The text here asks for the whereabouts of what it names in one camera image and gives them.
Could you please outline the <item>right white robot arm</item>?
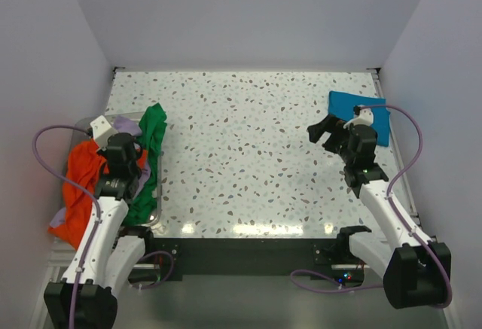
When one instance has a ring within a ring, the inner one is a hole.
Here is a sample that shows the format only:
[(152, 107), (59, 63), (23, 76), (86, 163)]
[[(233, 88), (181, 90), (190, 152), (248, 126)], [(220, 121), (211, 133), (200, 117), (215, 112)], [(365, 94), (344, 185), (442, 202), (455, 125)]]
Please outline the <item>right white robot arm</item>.
[(347, 186), (385, 236), (379, 240), (369, 228), (345, 227), (337, 237), (335, 253), (346, 264), (357, 258), (367, 264), (383, 280), (386, 298), (396, 309), (446, 307), (452, 300), (451, 252), (423, 232), (393, 193), (387, 174), (376, 162), (373, 122), (372, 112), (363, 110), (349, 121), (329, 114), (307, 129), (312, 143), (328, 135), (323, 148), (343, 160)]

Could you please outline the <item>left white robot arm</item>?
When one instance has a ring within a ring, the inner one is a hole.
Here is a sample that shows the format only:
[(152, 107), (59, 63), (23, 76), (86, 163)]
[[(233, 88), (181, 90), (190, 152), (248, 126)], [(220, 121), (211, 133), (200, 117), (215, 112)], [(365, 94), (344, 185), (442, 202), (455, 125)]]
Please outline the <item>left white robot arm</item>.
[(134, 264), (147, 263), (156, 254), (153, 241), (117, 234), (139, 186), (140, 144), (129, 133), (115, 133), (102, 150), (106, 165), (92, 195), (81, 243), (60, 281), (49, 283), (44, 291), (55, 328), (113, 327), (117, 297)]

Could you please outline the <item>orange t shirt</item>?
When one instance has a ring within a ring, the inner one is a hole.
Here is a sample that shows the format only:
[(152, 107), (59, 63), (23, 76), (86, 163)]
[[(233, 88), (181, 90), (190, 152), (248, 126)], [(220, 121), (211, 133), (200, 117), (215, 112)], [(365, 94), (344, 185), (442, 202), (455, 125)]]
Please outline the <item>orange t shirt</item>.
[(94, 140), (83, 141), (70, 152), (67, 161), (66, 177), (79, 184), (63, 184), (63, 200), (66, 221), (58, 227), (49, 227), (48, 232), (77, 249), (81, 243), (88, 221), (92, 215), (94, 189), (99, 181), (99, 171), (105, 159), (97, 154)]

